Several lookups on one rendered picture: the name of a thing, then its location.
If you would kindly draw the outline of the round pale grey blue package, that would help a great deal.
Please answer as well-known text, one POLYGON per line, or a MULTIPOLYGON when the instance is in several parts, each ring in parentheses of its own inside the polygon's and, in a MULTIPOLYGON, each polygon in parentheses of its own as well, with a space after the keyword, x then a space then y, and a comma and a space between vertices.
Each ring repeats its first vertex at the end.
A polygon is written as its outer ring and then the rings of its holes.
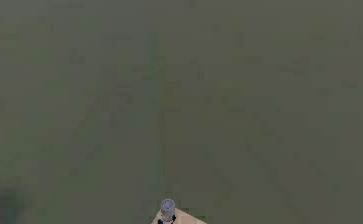
POLYGON ((176 205, 172 199, 164 199, 160 205, 161 218, 165 222, 171 222, 175 215, 176 205))

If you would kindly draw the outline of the light tan wooden table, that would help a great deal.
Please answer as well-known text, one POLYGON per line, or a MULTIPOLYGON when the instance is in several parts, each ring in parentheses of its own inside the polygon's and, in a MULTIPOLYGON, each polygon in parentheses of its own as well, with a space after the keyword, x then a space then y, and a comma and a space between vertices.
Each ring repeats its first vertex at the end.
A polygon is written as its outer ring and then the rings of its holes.
MULTIPOLYGON (((175 216, 177 217, 177 219, 175 220, 174 223, 163 221, 163 224, 207 224, 206 222, 204 222, 180 209, 175 209, 175 216)), ((155 215, 151 224, 157 224, 158 219, 162 219, 161 212, 158 212, 155 215)))

